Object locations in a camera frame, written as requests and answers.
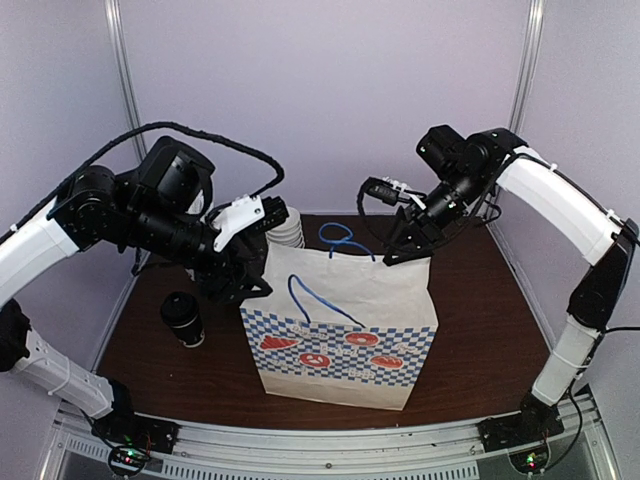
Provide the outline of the paper cups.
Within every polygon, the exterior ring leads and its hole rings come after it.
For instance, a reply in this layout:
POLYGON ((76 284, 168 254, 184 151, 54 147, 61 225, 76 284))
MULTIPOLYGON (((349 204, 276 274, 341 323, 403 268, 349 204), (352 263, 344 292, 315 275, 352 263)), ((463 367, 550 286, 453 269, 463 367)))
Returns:
POLYGON ((266 239, 275 244, 293 248, 304 247, 304 233, 300 212, 288 206, 288 217, 285 222, 266 233, 266 239))

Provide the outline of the black white paper cup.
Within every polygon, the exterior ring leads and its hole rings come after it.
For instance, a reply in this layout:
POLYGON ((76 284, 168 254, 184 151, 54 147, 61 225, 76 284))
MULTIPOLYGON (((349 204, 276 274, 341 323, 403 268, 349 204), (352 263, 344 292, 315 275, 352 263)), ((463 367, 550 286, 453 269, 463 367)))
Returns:
POLYGON ((199 315, 179 324, 168 324, 168 327, 185 348, 196 348, 205 340, 205 331, 199 315))

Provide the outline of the black plastic cup lid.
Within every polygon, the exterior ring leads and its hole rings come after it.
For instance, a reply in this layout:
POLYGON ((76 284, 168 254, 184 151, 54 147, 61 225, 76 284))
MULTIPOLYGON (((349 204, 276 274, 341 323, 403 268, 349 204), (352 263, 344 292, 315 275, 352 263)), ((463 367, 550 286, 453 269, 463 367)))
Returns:
POLYGON ((172 329, 185 328, 199 317, 199 304, 195 296, 186 292, 172 292, 160 307, 162 321, 172 329))

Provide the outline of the blue checkered paper bag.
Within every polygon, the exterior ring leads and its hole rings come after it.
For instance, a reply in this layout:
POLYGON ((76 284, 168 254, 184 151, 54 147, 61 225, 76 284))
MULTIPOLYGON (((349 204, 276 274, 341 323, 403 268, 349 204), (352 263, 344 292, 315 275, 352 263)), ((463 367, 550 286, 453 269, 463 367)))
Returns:
POLYGON ((266 393, 405 408, 439 326, 429 259, 388 266, 368 251, 270 243, 264 278, 272 293, 240 314, 266 393))

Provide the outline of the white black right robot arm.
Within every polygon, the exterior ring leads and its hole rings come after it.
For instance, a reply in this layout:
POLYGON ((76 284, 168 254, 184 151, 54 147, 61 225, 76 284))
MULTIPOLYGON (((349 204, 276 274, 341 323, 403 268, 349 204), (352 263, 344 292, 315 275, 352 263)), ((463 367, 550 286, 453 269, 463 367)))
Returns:
POLYGON ((432 127, 416 152, 440 181, 431 192, 389 177, 367 189, 397 209, 394 226, 383 239, 387 265, 433 255, 452 241, 450 226, 464 228, 494 188, 546 220, 588 265, 569 297, 565 327, 513 419, 517 438, 533 441, 548 429, 556 405, 586 370, 606 334, 639 243, 638 227, 605 209, 507 129, 463 137, 448 125, 432 127))

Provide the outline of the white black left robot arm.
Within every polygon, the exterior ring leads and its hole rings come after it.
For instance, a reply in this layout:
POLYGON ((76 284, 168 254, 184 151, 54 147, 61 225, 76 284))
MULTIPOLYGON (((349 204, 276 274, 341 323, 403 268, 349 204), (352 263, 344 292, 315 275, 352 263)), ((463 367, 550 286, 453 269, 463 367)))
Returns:
POLYGON ((94 165, 71 175, 1 243, 1 368, 23 374, 82 410, 96 433, 123 444, 144 433, 128 389, 92 374, 49 346, 17 293, 53 265, 99 242, 161 256, 194 274, 219 303, 269 295, 252 267, 255 238, 284 223, 279 197, 252 193, 213 205, 214 165, 196 149, 159 138, 142 163, 121 174, 94 165))

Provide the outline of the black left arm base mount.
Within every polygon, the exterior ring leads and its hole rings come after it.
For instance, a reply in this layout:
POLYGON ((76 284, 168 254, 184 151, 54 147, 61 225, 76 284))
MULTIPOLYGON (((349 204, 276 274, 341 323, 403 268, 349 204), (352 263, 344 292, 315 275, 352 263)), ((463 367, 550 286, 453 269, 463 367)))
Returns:
POLYGON ((109 442, 133 446, 144 451, 171 454, 177 441, 179 425, 134 413, 132 410, 114 410, 93 419, 93 431, 109 442))

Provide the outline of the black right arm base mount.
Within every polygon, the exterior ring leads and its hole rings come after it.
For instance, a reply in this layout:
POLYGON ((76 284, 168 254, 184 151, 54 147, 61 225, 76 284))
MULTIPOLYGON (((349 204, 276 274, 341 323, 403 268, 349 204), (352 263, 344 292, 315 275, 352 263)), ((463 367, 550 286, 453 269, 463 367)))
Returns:
POLYGON ((502 417, 490 417, 479 422, 477 428, 485 452, 540 442, 565 431, 557 407, 528 408, 502 417))

